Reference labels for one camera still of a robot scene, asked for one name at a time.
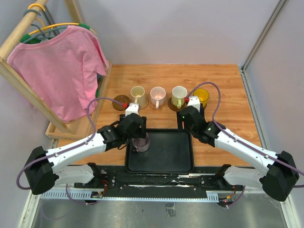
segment yellow hanger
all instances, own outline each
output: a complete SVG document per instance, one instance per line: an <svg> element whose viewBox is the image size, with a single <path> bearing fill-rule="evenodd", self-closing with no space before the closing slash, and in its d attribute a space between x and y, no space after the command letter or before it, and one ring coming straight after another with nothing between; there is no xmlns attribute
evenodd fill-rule
<svg viewBox="0 0 304 228"><path fill-rule="evenodd" d="M45 27L43 21L40 18L35 18L35 20L40 21L40 23L42 24L42 27Z"/></svg>
<svg viewBox="0 0 304 228"><path fill-rule="evenodd" d="M60 25L79 25L79 23L73 23L73 22L69 22L69 23L59 23L59 24L54 24L54 25L45 26L45 27L41 28L41 30L46 30L46 29L48 29L48 28L53 28L53 27L55 27L55 26L60 26ZM95 35L97 35L97 33L96 33L93 29L90 28L90 30L91 30ZM30 32L29 35L33 35L33 34L36 33L36 32L39 32L39 29Z"/></svg>
<svg viewBox="0 0 304 228"><path fill-rule="evenodd" d="M41 5L38 4L38 3L30 4L30 5L28 6L28 10L29 10L30 8L32 8L33 6L38 6L38 7L40 7L43 11L46 11L46 8L44 8L43 6L41 6Z"/></svg>

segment mug handle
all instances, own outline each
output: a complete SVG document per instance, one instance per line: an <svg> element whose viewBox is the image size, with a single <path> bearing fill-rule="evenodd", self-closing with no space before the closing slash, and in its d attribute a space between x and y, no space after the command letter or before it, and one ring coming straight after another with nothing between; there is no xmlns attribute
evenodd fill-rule
<svg viewBox="0 0 304 228"><path fill-rule="evenodd" d="M179 103L177 104L177 108L181 108L181 100L178 99Z"/></svg>

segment beige mug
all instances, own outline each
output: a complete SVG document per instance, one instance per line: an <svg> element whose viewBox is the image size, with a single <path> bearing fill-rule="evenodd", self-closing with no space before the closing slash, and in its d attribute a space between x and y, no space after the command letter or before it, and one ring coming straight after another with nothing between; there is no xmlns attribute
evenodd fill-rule
<svg viewBox="0 0 304 228"><path fill-rule="evenodd" d="M131 89L132 103L137 103L139 108L144 107L146 103L145 90L141 86L134 86Z"/></svg>
<svg viewBox="0 0 304 228"><path fill-rule="evenodd" d="M185 97L188 91L185 87L177 86L172 89L172 104L177 108L181 108L185 103Z"/></svg>

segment metal floor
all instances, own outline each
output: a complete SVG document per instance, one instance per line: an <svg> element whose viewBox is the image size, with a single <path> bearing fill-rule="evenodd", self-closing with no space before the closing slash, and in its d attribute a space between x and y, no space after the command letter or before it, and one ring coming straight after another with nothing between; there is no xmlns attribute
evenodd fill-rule
<svg viewBox="0 0 304 228"><path fill-rule="evenodd" d="M101 201L80 206L66 199L42 199L32 228L285 228L281 204L265 194L247 194L231 209L216 203Z"/></svg>

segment cup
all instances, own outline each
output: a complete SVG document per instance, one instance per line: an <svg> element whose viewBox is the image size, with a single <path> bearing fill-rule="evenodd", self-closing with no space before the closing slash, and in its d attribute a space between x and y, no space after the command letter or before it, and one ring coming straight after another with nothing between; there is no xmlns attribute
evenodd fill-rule
<svg viewBox="0 0 304 228"><path fill-rule="evenodd" d="M193 96L198 96L199 101L203 104L203 107L207 105L209 99L209 93L206 89L197 89L194 91Z"/></svg>
<svg viewBox="0 0 304 228"><path fill-rule="evenodd" d="M152 108L162 108L166 102L166 90L162 87L154 87L150 91L150 104Z"/></svg>
<svg viewBox="0 0 304 228"><path fill-rule="evenodd" d="M144 107L146 103L145 90L141 86L135 86L131 89L132 103L137 103L139 108Z"/></svg>
<svg viewBox="0 0 304 228"><path fill-rule="evenodd" d="M145 139L141 139L141 138L132 139L132 144L137 152L147 151L150 147L150 137L148 133L146 133Z"/></svg>
<svg viewBox="0 0 304 228"><path fill-rule="evenodd" d="M185 103L185 97L188 92L185 87L177 86L172 89L172 104L177 108L181 108L181 106Z"/></svg>

